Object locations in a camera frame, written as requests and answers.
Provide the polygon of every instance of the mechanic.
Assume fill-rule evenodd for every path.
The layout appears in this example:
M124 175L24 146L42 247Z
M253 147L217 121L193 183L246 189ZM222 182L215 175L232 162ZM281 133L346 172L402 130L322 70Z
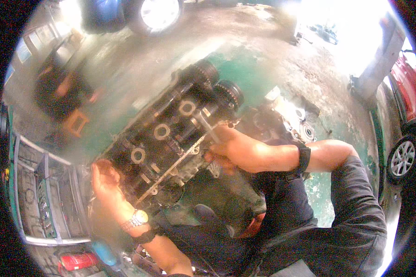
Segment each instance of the mechanic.
M226 173L238 169L253 173L254 182L265 191L266 215L253 238L227 238L203 231L203 225L174 226L168 232L148 223L127 228L136 210L123 196L120 175L109 161L92 165L96 196L161 269L168 275L193 276L192 261L216 275L377 273L386 244L384 214L351 145L337 140L306 146L267 145L227 126L219 126L215 132L223 142L212 145L205 159L216 160ZM331 172L335 213L331 228L316 225L301 178L304 171Z

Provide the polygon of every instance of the red car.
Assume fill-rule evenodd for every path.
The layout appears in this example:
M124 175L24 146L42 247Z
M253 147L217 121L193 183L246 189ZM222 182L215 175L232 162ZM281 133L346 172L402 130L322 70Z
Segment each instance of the red car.
M403 137L388 156L387 178L393 184L416 185L416 68L401 53L388 78L398 105Z

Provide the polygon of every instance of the watch face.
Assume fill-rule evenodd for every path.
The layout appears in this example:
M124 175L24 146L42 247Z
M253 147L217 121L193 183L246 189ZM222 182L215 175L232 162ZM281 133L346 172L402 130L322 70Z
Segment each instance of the watch face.
M138 222L147 223L148 222L148 214L145 211L137 210L136 219L138 220Z

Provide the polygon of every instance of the fire extinguisher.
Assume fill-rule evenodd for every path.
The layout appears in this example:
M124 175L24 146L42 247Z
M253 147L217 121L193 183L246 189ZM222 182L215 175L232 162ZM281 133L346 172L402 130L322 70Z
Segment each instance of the fire extinguisher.
M62 269L76 270L87 268L98 263L98 259L92 253L62 255L58 262L58 271Z

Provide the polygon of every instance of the black wristband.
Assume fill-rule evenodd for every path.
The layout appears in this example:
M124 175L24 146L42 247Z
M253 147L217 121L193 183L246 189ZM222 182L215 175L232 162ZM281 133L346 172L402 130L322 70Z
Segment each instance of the black wristband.
M311 149L306 147L303 143L295 144L299 150L299 166L293 169L294 174L302 174L305 172L310 163Z
M162 236L165 233L162 227L157 227L144 232L141 236L133 238L133 240L139 244L144 244L153 241L156 235Z

